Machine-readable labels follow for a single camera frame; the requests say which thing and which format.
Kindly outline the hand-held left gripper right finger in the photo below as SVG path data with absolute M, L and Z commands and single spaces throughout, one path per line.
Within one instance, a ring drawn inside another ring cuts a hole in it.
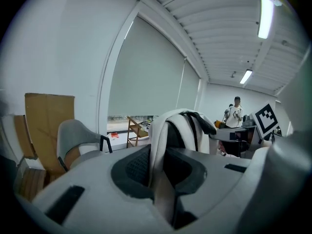
M 248 159 L 167 149 L 167 177 L 175 191 L 173 227 L 178 230 L 203 217 L 241 179 Z

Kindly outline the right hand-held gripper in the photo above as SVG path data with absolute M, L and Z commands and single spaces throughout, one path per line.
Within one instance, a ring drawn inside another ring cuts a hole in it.
M 245 115 L 241 127 L 218 129 L 216 139 L 222 142 L 224 151 L 239 158 L 251 159 L 260 148 L 270 147 L 281 135 L 274 131 L 279 126 L 270 103 Z

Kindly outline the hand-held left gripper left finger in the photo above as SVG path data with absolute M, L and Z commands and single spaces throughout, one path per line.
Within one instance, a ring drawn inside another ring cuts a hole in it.
M 51 234 L 168 234 L 148 187 L 150 145 L 102 154 L 70 169 L 32 201 Z

